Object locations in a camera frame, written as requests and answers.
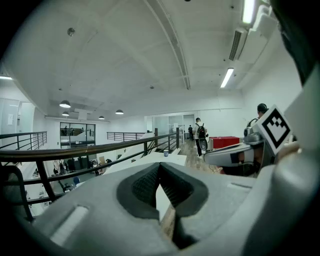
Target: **backpack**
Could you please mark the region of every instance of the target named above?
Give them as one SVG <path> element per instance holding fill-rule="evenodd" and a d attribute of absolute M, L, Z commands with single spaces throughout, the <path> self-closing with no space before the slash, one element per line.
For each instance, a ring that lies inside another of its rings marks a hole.
<path fill-rule="evenodd" d="M 252 120 L 247 124 L 246 127 L 251 127 L 251 123 L 252 123 L 254 120 L 255 120 L 255 121 L 258 121 L 259 119 L 258 119 L 258 118 L 252 119 Z"/>
<path fill-rule="evenodd" d="M 205 124 L 203 123 L 202 126 L 200 126 L 198 123 L 196 125 L 199 127 L 197 131 L 197 135 L 199 140 L 204 140 L 206 139 L 206 129 L 205 129 Z"/>

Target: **window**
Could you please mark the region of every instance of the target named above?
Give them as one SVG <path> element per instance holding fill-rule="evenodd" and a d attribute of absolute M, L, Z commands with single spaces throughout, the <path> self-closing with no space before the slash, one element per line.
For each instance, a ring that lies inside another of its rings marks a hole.
<path fill-rule="evenodd" d="M 96 125 L 85 123 L 60 123 L 60 147 L 72 149 L 96 144 Z"/>

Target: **desk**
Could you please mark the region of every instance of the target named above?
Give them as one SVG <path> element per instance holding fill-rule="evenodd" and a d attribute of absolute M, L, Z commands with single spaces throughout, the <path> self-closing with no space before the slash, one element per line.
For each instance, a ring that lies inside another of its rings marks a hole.
<path fill-rule="evenodd" d="M 231 146 L 234 144 L 240 143 L 240 138 L 233 137 L 233 136 L 226 136 L 226 137 L 210 137 L 213 140 L 213 148 L 214 149 L 221 149 L 227 146 Z"/>
<path fill-rule="evenodd" d="M 151 154 L 148 154 L 137 161 L 132 162 L 131 164 L 128 164 L 126 168 L 133 167 L 133 166 L 140 166 L 144 164 L 150 164 L 150 163 L 160 163 L 160 162 L 169 162 L 174 163 L 180 166 L 184 166 L 187 161 L 186 155 L 181 154 L 169 154 L 168 156 L 164 156 L 164 153 L 158 153 L 158 152 L 152 152 Z"/>

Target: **wooden floor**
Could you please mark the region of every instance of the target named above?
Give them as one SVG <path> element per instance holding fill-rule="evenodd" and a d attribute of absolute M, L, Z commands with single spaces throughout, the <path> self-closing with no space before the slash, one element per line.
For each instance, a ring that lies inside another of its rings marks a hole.
<path fill-rule="evenodd" d="M 207 173 L 215 173 L 218 174 L 216 170 L 218 169 L 215 165 L 209 165 L 205 163 L 205 161 L 198 158 L 198 151 L 195 141 L 190 141 L 189 139 L 184 140 L 184 144 L 180 145 L 181 151 L 179 155 L 186 156 L 186 164 L 185 166 L 193 168 L 198 171 L 204 171 Z"/>

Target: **t-shirt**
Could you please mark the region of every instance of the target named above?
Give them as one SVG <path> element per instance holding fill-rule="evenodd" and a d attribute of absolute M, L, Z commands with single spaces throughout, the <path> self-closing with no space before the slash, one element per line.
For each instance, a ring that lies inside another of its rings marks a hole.
<path fill-rule="evenodd" d="M 203 122 L 197 122 L 197 124 L 199 125 L 194 125 L 194 129 L 193 129 L 193 131 L 195 131 L 195 134 L 194 134 L 194 138 L 197 140 L 197 139 L 199 139 L 198 138 L 198 129 L 201 127 L 201 126 L 203 126 L 204 127 L 204 129 L 205 130 L 207 130 L 207 126 L 206 126 L 206 124 L 204 124 Z"/>

